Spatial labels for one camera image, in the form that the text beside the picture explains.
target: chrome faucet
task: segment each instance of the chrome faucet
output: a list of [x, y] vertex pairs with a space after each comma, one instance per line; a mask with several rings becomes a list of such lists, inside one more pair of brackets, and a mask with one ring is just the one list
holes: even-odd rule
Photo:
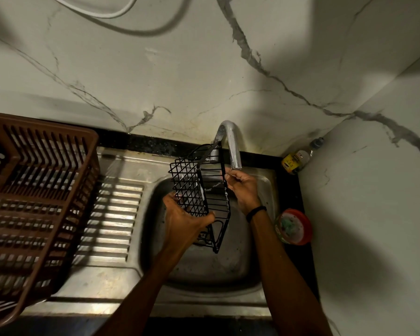
[[[217, 141], [222, 141], [224, 137], [227, 137], [227, 142], [229, 144], [230, 164], [232, 169], [240, 170], [241, 157], [240, 149], [238, 148], [238, 142], [236, 141], [235, 124], [229, 120], [225, 120], [219, 125], [218, 132], [216, 132], [216, 136], [214, 137], [212, 144], [216, 143]], [[210, 159], [218, 160], [218, 153], [219, 150], [213, 150], [210, 154]]]

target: black wristband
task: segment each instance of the black wristband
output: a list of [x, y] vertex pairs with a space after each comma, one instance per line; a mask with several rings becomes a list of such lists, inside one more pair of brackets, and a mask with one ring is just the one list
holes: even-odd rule
[[256, 207], [256, 208], [255, 208], [255, 209], [253, 209], [251, 212], [249, 212], [249, 213], [246, 215], [247, 222], [248, 222], [248, 223], [250, 223], [250, 221], [252, 220], [253, 216], [254, 216], [254, 215], [255, 215], [258, 211], [261, 211], [261, 210], [267, 211], [267, 210], [266, 210], [266, 206], [259, 206], [259, 207]]

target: brown dish rack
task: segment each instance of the brown dish rack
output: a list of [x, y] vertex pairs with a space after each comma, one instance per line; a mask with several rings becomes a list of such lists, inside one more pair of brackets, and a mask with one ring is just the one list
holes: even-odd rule
[[90, 129], [0, 114], [0, 326], [66, 278], [99, 176]]

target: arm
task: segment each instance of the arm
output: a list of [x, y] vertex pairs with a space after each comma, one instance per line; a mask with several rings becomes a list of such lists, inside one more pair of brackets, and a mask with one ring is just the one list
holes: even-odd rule
[[[229, 188], [244, 214], [261, 205], [254, 177], [226, 169]], [[322, 307], [287, 256], [266, 211], [251, 221], [263, 290], [272, 318], [281, 335], [332, 335]]]
[[141, 335], [157, 294], [169, 273], [177, 265], [185, 250], [196, 240], [202, 228], [214, 221], [213, 213], [205, 217], [192, 217], [176, 203], [174, 193], [166, 195], [163, 202], [167, 207], [167, 215], [162, 250], [156, 256], [151, 269], [95, 336]]

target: white hose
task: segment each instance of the white hose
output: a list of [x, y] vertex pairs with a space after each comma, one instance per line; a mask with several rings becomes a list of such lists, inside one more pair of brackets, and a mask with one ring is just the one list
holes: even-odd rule
[[125, 5], [122, 9], [120, 9], [119, 11], [116, 11], [115, 13], [95, 13], [93, 11], [84, 10], [82, 8], [74, 6], [74, 5], [68, 3], [65, 0], [56, 0], [56, 1], [59, 2], [61, 5], [64, 5], [67, 8], [70, 8], [70, 9], [72, 9], [74, 11], [77, 11], [78, 13], [81, 13], [81, 14], [84, 14], [84, 15], [96, 17], [96, 18], [99, 18], [99, 19], [113, 19], [115, 17], [119, 17], [119, 16], [122, 16], [122, 15], [126, 14], [134, 6], [135, 1], [137, 1], [137, 0], [129, 0], [127, 5]]

